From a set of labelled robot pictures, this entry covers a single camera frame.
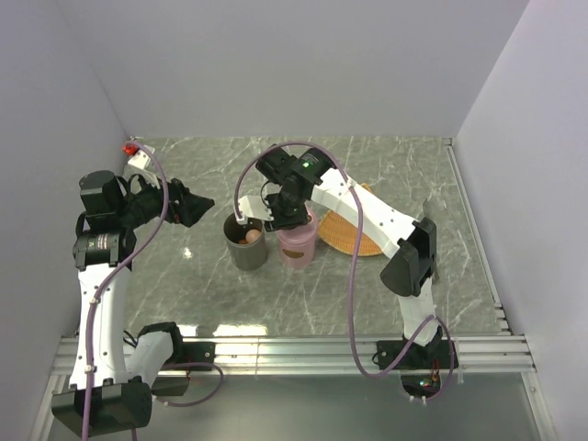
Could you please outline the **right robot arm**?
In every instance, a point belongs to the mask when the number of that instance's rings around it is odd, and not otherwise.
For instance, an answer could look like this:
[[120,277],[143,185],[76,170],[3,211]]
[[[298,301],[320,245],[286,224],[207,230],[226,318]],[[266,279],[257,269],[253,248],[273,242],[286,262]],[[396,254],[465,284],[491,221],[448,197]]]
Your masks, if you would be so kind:
[[443,336],[435,319],[432,296],[436,271],[437,231],[427,217],[416,220],[388,205],[353,180],[323,147],[304,142],[306,152],[295,156],[284,144],[274,144],[253,161],[267,181],[279,187],[267,196],[271,231],[300,226],[308,201],[341,216],[367,236],[389,262],[381,283],[401,306],[403,335],[409,341],[401,352],[419,368],[436,359]]

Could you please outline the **pink egg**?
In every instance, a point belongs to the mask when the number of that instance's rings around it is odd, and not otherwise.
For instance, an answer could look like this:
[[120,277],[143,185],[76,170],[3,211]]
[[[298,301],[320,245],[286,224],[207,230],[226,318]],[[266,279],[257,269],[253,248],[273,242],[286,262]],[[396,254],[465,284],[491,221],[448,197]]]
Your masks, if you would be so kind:
[[261,237],[261,232],[257,229],[251,229],[245,234],[247,243],[255,243]]

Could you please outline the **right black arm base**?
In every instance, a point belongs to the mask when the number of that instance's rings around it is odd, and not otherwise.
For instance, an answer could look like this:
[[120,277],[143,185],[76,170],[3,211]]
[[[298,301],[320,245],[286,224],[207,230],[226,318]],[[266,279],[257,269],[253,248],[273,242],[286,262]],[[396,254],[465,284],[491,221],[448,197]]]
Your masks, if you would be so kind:
[[[406,339],[377,341],[376,353],[371,361],[384,370],[400,354],[406,343]],[[401,374],[401,385],[410,398],[429,401],[444,386],[441,371],[446,370],[447,378],[450,379],[458,367],[455,345],[441,338],[427,346],[411,345],[394,370],[408,371],[408,374]]]

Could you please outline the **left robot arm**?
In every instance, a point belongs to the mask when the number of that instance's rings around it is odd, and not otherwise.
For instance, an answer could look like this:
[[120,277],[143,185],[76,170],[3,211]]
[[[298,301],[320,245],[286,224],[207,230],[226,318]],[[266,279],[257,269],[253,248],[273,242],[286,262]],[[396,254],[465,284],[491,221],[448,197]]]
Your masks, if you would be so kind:
[[81,293],[79,340],[68,390],[51,401],[53,416],[87,440],[120,431],[135,432],[151,420],[154,383],[162,368],[189,363],[189,351],[175,322],[144,326],[124,354],[124,305],[132,261],[141,251],[136,229],[153,219],[191,227],[214,205],[192,194],[178,179],[130,181],[101,170],[81,178],[85,210],[73,245]]

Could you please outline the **pink lid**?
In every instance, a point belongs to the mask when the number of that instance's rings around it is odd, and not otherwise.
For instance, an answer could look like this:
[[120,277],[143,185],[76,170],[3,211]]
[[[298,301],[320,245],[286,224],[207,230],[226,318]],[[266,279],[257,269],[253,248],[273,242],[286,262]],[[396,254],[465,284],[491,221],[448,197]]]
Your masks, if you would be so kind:
[[290,230],[277,231],[279,240],[286,243],[303,244],[314,241],[318,234],[318,219],[314,211],[307,208],[307,220],[305,225]]

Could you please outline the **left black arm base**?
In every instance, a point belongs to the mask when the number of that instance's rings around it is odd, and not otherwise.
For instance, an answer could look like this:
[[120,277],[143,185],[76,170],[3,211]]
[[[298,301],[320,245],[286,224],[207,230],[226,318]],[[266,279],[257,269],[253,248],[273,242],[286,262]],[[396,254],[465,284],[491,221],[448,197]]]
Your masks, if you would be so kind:
[[172,403],[171,398],[183,396],[191,383],[193,372],[216,372],[217,386],[193,405],[211,398],[221,387],[224,373],[213,363],[214,344],[185,343],[172,340],[168,333],[146,334],[138,339],[127,360],[130,380],[140,379],[151,387],[151,393],[159,402],[174,407],[187,407],[188,403]]

